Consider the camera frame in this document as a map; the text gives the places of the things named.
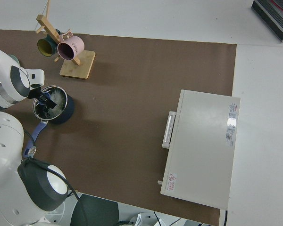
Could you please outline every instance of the wooden base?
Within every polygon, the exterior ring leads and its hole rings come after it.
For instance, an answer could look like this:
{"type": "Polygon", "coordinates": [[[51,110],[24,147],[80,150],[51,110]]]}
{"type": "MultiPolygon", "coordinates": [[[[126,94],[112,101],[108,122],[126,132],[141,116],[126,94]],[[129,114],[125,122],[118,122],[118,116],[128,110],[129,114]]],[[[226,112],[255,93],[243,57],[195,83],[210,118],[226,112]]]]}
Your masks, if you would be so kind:
{"type": "Polygon", "coordinates": [[[95,59],[94,51],[84,50],[78,55],[80,65],[75,65],[71,60],[64,60],[60,75],[71,78],[87,79],[95,59]]]}

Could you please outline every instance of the dark green mug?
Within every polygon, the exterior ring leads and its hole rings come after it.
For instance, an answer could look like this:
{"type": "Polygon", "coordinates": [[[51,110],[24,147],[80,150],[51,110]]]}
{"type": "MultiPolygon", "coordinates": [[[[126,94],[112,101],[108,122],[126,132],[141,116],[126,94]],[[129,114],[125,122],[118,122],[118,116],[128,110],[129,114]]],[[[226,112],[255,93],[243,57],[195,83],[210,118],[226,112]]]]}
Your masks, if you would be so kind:
{"type": "Polygon", "coordinates": [[[45,38],[38,40],[37,46],[40,53],[46,57],[51,57],[57,52],[58,44],[49,35],[46,35],[45,38]]]}

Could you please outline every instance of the cable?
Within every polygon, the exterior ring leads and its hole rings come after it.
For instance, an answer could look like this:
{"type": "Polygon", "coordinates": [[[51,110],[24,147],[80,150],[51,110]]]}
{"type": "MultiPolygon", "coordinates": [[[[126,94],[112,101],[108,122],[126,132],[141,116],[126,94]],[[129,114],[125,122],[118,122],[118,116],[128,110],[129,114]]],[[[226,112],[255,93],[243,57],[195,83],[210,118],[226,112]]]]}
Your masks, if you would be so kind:
{"type": "Polygon", "coordinates": [[[159,218],[158,218],[158,216],[156,215],[155,211],[154,211],[154,214],[155,214],[155,216],[156,216],[157,221],[159,222],[159,226],[161,226],[161,223],[160,223],[159,218]]]}
{"type": "Polygon", "coordinates": [[[67,197],[70,197],[70,196],[72,196],[72,195],[74,195],[74,194],[73,194],[73,192],[71,191],[71,192],[67,195],[67,197]]]}
{"type": "Polygon", "coordinates": [[[223,224],[223,226],[226,226],[226,222],[227,222],[227,210],[225,211],[225,223],[223,224]]]}
{"type": "Polygon", "coordinates": [[[28,160],[29,162],[35,164],[36,166],[38,166],[39,168],[49,172],[49,173],[52,173],[54,175],[56,175],[58,178],[60,178],[68,187],[69,189],[71,190],[71,192],[73,192],[73,194],[75,195],[76,199],[77,199],[77,202],[80,204],[81,208],[82,208],[82,212],[83,212],[83,215],[84,215],[84,218],[85,218],[85,222],[86,222],[86,226],[88,226],[88,219],[87,219],[87,215],[86,215],[86,212],[85,212],[85,209],[84,209],[84,206],[79,198],[79,196],[77,195],[77,193],[75,192],[74,188],[71,186],[71,184],[63,177],[61,176],[60,174],[58,174],[56,171],[53,171],[52,169],[49,169],[49,168],[46,168],[42,165],[39,165],[37,162],[41,162],[41,163],[44,163],[40,160],[37,160],[35,158],[32,158],[32,157],[28,157],[28,160]]]}
{"type": "Polygon", "coordinates": [[[179,218],[178,220],[174,221],[172,224],[170,224],[169,226],[173,225],[173,224],[176,224],[178,221],[180,221],[181,218],[179,218]]]}
{"type": "Polygon", "coordinates": [[[44,14],[44,12],[45,12],[45,9],[46,9],[46,6],[47,6],[47,3],[46,3],[46,5],[44,6],[43,12],[41,13],[42,15],[43,15],[43,14],[44,14]]]}
{"type": "Polygon", "coordinates": [[[117,222],[115,225],[113,226],[121,226],[121,225],[128,225],[130,223],[130,221],[126,221],[126,220],[122,220],[117,222]]]}
{"type": "Polygon", "coordinates": [[[32,136],[26,129],[23,129],[23,131],[24,131],[24,133],[26,133],[26,134],[29,136],[29,138],[32,140],[33,145],[36,146],[36,142],[35,142],[35,140],[33,139],[33,136],[32,136]]]}

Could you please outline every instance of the pink mug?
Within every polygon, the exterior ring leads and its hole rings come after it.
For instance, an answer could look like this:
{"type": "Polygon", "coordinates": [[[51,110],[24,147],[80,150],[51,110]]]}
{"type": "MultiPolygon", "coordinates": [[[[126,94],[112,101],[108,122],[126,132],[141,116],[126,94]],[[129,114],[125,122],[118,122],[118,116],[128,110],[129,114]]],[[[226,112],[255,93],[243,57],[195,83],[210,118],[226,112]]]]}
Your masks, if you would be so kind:
{"type": "Polygon", "coordinates": [[[58,44],[58,53],[64,60],[72,60],[79,55],[85,48],[83,40],[74,36],[70,29],[68,32],[60,35],[60,43],[58,44]]]}

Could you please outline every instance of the mug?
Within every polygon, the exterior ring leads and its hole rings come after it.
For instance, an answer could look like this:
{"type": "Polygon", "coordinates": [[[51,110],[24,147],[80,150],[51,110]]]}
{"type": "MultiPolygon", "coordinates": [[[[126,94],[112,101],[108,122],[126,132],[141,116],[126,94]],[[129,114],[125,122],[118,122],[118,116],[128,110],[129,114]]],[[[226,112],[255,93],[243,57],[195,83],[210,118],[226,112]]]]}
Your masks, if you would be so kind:
{"type": "Polygon", "coordinates": [[[79,55],[85,48],[83,40],[74,36],[70,29],[68,32],[60,35],[60,43],[58,44],[58,53],[64,60],[72,60],[79,55]]]}
{"type": "Polygon", "coordinates": [[[57,43],[49,36],[46,35],[45,38],[38,40],[38,49],[46,57],[51,57],[57,52],[57,43]]]}

